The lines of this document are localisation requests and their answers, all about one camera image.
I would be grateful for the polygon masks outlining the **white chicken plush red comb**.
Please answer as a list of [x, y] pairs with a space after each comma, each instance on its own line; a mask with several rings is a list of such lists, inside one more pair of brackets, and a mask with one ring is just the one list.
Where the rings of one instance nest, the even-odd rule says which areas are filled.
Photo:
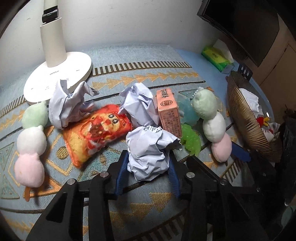
[[260, 115], [256, 118], [256, 121], [258, 122], [263, 134], [265, 135], [269, 143], [275, 141], [278, 138], [278, 136], [280, 135], [279, 123], [270, 123], [270, 119], [268, 117], [263, 117]]

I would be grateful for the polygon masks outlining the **green jelly toy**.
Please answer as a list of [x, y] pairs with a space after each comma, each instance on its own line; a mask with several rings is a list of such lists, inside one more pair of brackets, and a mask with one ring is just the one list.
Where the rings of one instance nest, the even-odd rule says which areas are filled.
[[200, 136], [186, 123], [181, 124], [181, 144], [185, 147], [190, 156], [198, 157], [201, 151]]

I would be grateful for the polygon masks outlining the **tricolor bear dango plush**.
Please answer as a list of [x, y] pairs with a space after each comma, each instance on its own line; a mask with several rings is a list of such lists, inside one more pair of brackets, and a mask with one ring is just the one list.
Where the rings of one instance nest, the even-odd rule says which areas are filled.
[[228, 160], [232, 152], [232, 141], [226, 133], [226, 122], [218, 111], [217, 99], [208, 89], [199, 88], [191, 101], [196, 114], [203, 120], [203, 132], [211, 144], [212, 155], [217, 162]]

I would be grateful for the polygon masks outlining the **translucent blue jelly toy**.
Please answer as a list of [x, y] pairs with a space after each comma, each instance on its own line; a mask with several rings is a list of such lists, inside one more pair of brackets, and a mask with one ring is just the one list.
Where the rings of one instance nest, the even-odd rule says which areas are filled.
[[179, 108], [180, 122], [182, 124], [186, 123], [190, 126], [195, 126], [200, 117], [191, 106], [190, 99], [186, 96], [178, 95], [177, 105]]

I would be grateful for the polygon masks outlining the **pink rectangular box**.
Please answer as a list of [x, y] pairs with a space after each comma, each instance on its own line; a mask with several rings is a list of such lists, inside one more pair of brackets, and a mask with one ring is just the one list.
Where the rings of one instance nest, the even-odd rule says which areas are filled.
[[157, 90], [157, 108], [162, 128], [178, 138], [182, 137], [179, 108], [170, 88]]

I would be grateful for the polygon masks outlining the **large paper pile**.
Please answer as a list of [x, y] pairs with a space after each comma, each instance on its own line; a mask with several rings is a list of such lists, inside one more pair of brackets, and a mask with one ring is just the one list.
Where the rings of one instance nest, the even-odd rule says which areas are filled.
[[168, 171], [170, 150], [181, 149], [180, 139], [154, 126], [139, 126], [126, 135], [127, 170], [137, 182], [151, 181]]

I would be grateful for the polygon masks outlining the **orange snack bag plush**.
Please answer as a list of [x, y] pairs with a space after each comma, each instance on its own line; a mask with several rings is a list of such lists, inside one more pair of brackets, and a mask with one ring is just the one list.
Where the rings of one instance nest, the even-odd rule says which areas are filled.
[[133, 129], [126, 114], [118, 112], [117, 104], [108, 104], [62, 131], [67, 151], [76, 168], [82, 168], [91, 156]]

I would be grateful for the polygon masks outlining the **brown ribbed glass bowl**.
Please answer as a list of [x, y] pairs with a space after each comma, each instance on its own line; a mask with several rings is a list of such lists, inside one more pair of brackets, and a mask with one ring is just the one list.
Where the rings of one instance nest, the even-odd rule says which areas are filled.
[[244, 88], [258, 97], [258, 103], [263, 111], [267, 111], [267, 105], [259, 92], [239, 72], [231, 71], [228, 77], [227, 96], [230, 114], [240, 131], [243, 140], [252, 150], [258, 151], [270, 162], [279, 162], [282, 154], [280, 139], [268, 141], [263, 130], [256, 121], [255, 115], [241, 93]]

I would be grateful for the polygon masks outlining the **tricolor dango plush left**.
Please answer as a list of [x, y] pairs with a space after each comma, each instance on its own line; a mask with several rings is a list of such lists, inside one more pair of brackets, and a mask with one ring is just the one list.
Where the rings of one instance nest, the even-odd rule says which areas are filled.
[[47, 104], [45, 101], [29, 106], [21, 120], [23, 130], [18, 135], [16, 148], [19, 153], [15, 162], [16, 180], [25, 186], [24, 199], [30, 200], [30, 191], [39, 188], [45, 178], [44, 166], [40, 156], [47, 147], [44, 127], [48, 122]]

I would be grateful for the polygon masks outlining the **black phone stand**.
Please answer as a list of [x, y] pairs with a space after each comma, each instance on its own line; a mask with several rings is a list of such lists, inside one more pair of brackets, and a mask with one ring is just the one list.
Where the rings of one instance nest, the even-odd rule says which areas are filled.
[[245, 63], [240, 63], [237, 72], [240, 73], [247, 81], [250, 81], [253, 75], [252, 70]]

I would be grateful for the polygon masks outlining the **green tissue pack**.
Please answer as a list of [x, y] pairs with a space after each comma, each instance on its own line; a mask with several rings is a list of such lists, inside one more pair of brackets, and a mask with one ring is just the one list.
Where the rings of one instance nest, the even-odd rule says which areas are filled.
[[220, 39], [213, 46], [206, 46], [201, 54], [223, 74], [229, 74], [234, 68], [230, 50]]

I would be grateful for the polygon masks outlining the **patterned blue table mat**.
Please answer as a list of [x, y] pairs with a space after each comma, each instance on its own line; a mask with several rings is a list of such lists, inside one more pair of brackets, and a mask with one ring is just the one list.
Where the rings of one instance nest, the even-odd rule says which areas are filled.
[[[88, 52], [92, 70], [87, 83], [98, 91], [85, 95], [96, 109], [120, 105], [120, 93], [137, 83], [152, 94], [168, 88], [176, 100], [191, 99], [198, 88], [212, 91], [218, 111], [226, 122], [232, 141], [240, 143], [226, 108], [226, 75], [200, 54], [179, 54], [168, 46], [127, 45]], [[109, 128], [93, 114], [88, 125], [76, 124], [60, 130], [51, 123], [44, 127], [46, 150], [40, 157], [43, 184], [30, 191], [16, 178], [21, 151], [16, 142], [23, 131], [22, 120], [29, 107], [23, 95], [30, 72], [13, 74], [1, 84], [1, 240], [25, 240], [47, 205], [71, 178], [87, 181], [117, 162], [126, 150], [125, 134], [115, 134], [122, 124], [111, 113]], [[109, 202], [116, 240], [180, 240], [186, 203], [177, 201], [167, 175], [151, 182], [138, 182], [133, 174], [118, 200]]]

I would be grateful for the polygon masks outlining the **white desk lamp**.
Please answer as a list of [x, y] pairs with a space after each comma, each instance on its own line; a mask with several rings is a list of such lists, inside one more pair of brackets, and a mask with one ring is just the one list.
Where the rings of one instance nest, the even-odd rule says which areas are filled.
[[66, 51], [58, 1], [44, 1], [40, 32], [45, 62], [30, 74], [23, 88], [29, 104], [48, 102], [61, 79], [67, 81], [66, 87], [72, 93], [92, 71], [88, 54]]

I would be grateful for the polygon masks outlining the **black wall monitor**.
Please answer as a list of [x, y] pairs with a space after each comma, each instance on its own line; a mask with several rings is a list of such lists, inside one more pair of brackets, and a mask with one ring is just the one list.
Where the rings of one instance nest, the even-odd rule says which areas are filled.
[[280, 30], [269, 1], [202, 1], [197, 15], [233, 39], [257, 67]]

